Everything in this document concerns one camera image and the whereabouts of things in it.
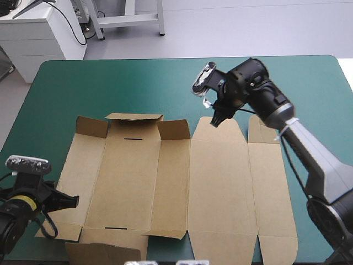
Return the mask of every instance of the slot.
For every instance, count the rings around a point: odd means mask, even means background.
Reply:
[[[142,141],[142,138],[124,138],[124,140],[140,140],[140,141]]]

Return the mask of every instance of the drawer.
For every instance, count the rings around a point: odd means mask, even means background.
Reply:
[[[27,83],[32,83],[41,64],[50,60],[64,60],[62,55],[9,56]]]
[[[47,22],[0,23],[0,40],[55,39]]]
[[[0,40],[0,46],[8,56],[62,55],[55,39],[47,40]]]

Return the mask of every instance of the black cable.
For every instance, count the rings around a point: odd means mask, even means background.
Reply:
[[[70,22],[68,21],[67,17],[64,15],[64,13],[61,12],[60,9],[58,9],[55,5],[49,3],[49,2],[47,2],[47,1],[45,1],[45,0],[43,0],[43,2],[46,2],[47,4],[51,5],[52,7],[54,7],[56,10],[58,10],[58,11],[62,14],[62,16],[66,19],[66,22],[67,22],[68,25],[70,26],[71,31],[72,31],[72,34],[73,34],[73,36],[75,37],[75,39],[77,40],[78,43],[80,43],[82,46],[84,46],[84,45],[87,44],[87,39],[86,39],[86,38],[84,38],[84,43],[82,43],[82,42],[80,42],[80,41],[78,40],[78,38],[77,38],[75,32],[73,31],[72,25],[70,24]]]
[[[3,175],[1,178],[0,178],[0,181],[3,181],[4,179],[6,179],[7,177],[11,176],[12,175],[12,172],[10,173],[7,173],[6,175]]]
[[[287,149],[287,146],[286,146],[286,144],[285,144],[285,141],[284,141],[283,136],[281,136],[280,139],[281,139],[281,143],[282,143],[282,146],[283,146],[283,150],[285,151],[285,155],[286,155],[286,157],[287,157],[288,163],[289,163],[289,165],[291,166],[291,169],[292,169],[294,175],[296,176],[297,181],[299,182],[299,185],[300,185],[300,187],[302,188],[303,193],[305,194],[305,197],[307,197],[307,200],[310,202],[310,197],[309,197],[307,191],[305,190],[304,184],[303,184],[302,180],[300,179],[300,176],[299,176],[297,170],[295,169],[295,167],[294,167],[294,165],[293,165],[293,162],[292,162],[291,157],[289,156],[289,152],[288,152],[288,149]]]
[[[252,110],[247,110],[247,109],[237,109],[238,110],[241,110],[242,112],[248,112],[248,113],[252,113],[252,114],[256,114],[256,112],[253,112]]]
[[[89,40],[89,39],[93,38],[94,36],[95,36],[95,33],[91,37],[86,38],[86,40]]]
[[[47,239],[54,239],[58,235],[57,227],[56,227],[54,221],[50,218],[49,214],[46,212],[46,210],[44,208],[42,209],[42,212],[43,212],[46,220],[50,224],[51,228],[53,229],[54,235],[52,236],[46,231],[45,227],[43,226],[43,224],[40,222],[40,220],[38,218],[35,218],[34,221],[39,225],[40,231]]]

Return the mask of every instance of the white cable tie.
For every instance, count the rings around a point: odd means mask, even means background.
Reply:
[[[286,132],[288,128],[290,128],[295,122],[299,121],[298,118],[292,118],[286,121],[286,126],[280,131],[280,133],[277,135],[277,137],[274,138],[275,141],[278,141],[281,136]]]
[[[203,105],[205,106],[206,109],[212,106],[212,103],[207,100],[206,97],[202,100]]]

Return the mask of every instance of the gray floor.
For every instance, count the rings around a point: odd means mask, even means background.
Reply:
[[[136,0],[138,13],[155,0]],[[353,58],[353,0],[164,0],[166,36],[157,25],[106,29],[85,59],[329,54]],[[124,2],[97,1],[106,15]],[[0,82],[0,149],[28,92],[17,72]]]

